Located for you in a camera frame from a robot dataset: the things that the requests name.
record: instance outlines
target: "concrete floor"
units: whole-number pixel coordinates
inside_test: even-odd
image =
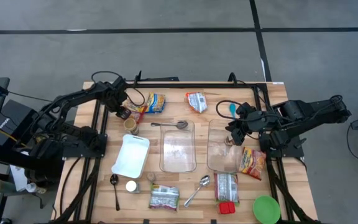
[[[258,0],[261,26],[358,27],[358,1]],[[151,27],[253,27],[247,0],[0,0],[0,30],[115,29]],[[358,32],[264,33],[272,80],[285,82],[291,99],[341,94],[353,116],[306,134],[303,146],[319,219],[358,223],[358,160],[346,147],[348,124],[358,119]],[[53,99],[81,88],[98,70],[133,79],[178,76],[182,81],[264,81],[255,34],[0,35],[0,77],[9,89]],[[100,79],[110,80],[109,75]],[[10,96],[39,109],[41,101]],[[74,118],[75,111],[70,113]],[[358,155],[358,132],[349,140]],[[8,200],[5,217],[15,223],[46,222],[55,192],[38,199]]]

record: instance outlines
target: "wooden table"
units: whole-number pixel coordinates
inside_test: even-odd
[[[84,88],[91,86],[91,82],[85,82]],[[286,101],[287,93],[282,83],[267,83],[270,103],[272,105]],[[109,182],[111,176],[111,166],[115,163],[122,144],[123,135],[127,134],[122,126],[123,120],[117,118],[115,114],[110,113],[106,133],[108,134],[108,145],[106,155],[101,160],[101,166],[98,176],[98,186],[94,201],[92,222],[103,221],[106,223],[142,223],[143,219],[149,219],[151,223],[210,223],[211,219],[216,219],[218,223],[258,223],[252,213],[252,204],[258,196],[270,195],[269,178],[267,170],[262,174],[262,181],[256,180],[248,175],[239,174],[239,198],[240,205],[236,207],[236,213],[233,215],[218,215],[216,212],[216,202],[214,199],[214,180],[209,186],[202,188],[192,204],[185,208],[183,204],[186,199],[198,187],[200,178],[206,174],[213,177],[213,172],[206,165],[208,122],[211,119],[220,118],[215,111],[216,103],[221,100],[234,100],[238,102],[248,102],[255,104],[254,94],[247,88],[158,88],[139,90],[147,97],[148,93],[165,94],[166,105],[161,114],[147,114],[144,116],[139,128],[139,136],[150,140],[150,151],[145,165],[143,176],[139,179],[140,194],[130,194],[125,190],[127,177],[120,176],[117,185],[117,196],[121,207],[120,211],[115,209],[114,188]],[[208,109],[199,114],[193,111],[185,100],[186,92],[202,91],[206,94]],[[127,90],[130,97],[135,102],[140,102],[141,97],[132,89]],[[90,126],[93,116],[95,101],[90,101],[80,105],[77,110],[75,125]],[[222,104],[219,107],[221,113],[230,116],[228,105]],[[98,119],[98,130],[101,125],[103,110],[100,110]],[[160,128],[151,127],[151,122],[170,123],[171,118],[190,119],[195,123],[196,138],[196,160],[197,168],[190,173],[167,173],[160,170]],[[245,145],[259,150],[259,143],[251,138],[246,138]],[[77,194],[83,169],[81,159],[68,178],[63,198],[63,210],[66,208],[73,197]],[[63,181],[74,159],[65,162],[60,186],[55,201],[55,206],[59,210],[60,192]],[[311,218],[317,219],[316,210],[311,196],[308,183],[308,177],[305,167],[292,158],[283,159],[285,173],[288,182],[288,188],[292,196],[298,202],[300,207]],[[148,172],[154,172],[157,176],[157,184],[176,186],[180,189],[180,201],[177,212],[168,210],[148,209],[150,200],[149,182],[146,178]],[[280,206],[282,208],[283,219],[287,218],[285,206],[281,194],[279,194]],[[81,219],[85,218],[86,206],[88,203],[88,194],[85,195],[81,209]]]

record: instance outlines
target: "clear plastic container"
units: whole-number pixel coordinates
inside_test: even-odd
[[[213,119],[209,122],[207,166],[213,171],[221,173],[235,173],[238,171],[243,146],[227,146],[224,143],[230,134],[224,127],[230,120]]]
[[[195,126],[161,126],[160,169],[164,172],[191,172],[196,169]]]

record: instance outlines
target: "white plastic tray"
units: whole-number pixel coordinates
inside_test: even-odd
[[[111,167],[111,171],[133,179],[141,177],[149,154],[149,146],[150,141],[146,138],[124,135],[117,161]]]

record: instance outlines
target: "metal spoon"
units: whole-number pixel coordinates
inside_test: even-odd
[[[176,124],[151,123],[151,126],[176,126],[178,129],[185,129],[189,123],[187,121],[179,121]]]
[[[117,174],[113,174],[110,177],[110,183],[114,186],[114,193],[116,194],[116,210],[119,211],[119,204],[118,204],[117,191],[116,191],[116,184],[118,183],[118,175]]]
[[[209,183],[211,182],[211,178],[209,177],[209,175],[205,175],[203,178],[201,178],[200,180],[200,186],[197,188],[197,190],[190,196],[189,199],[187,199],[187,201],[185,202],[185,207],[189,207],[190,202],[193,200],[193,198],[196,196],[197,192],[202,188],[207,186]]]

